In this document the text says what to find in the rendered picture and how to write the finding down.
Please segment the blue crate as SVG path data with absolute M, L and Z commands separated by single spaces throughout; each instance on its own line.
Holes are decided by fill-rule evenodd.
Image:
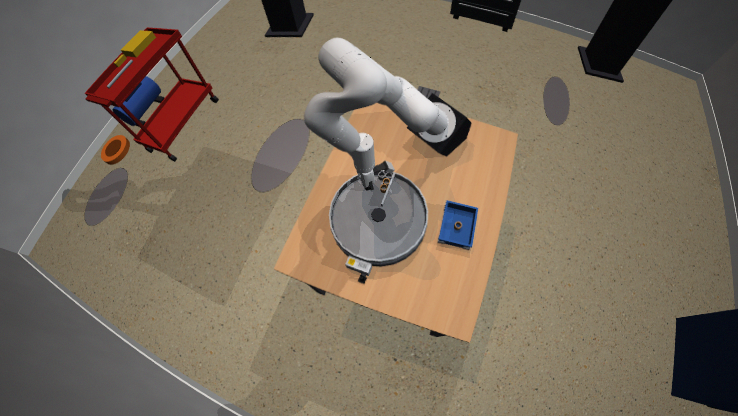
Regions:
M 477 207 L 446 200 L 442 225 L 437 243 L 448 244 L 470 250 L 469 247 L 472 248 L 473 245 L 477 214 Z M 458 221 L 462 223 L 462 227 L 460 230 L 455 230 L 454 225 Z M 441 236 L 443 238 L 441 238 Z

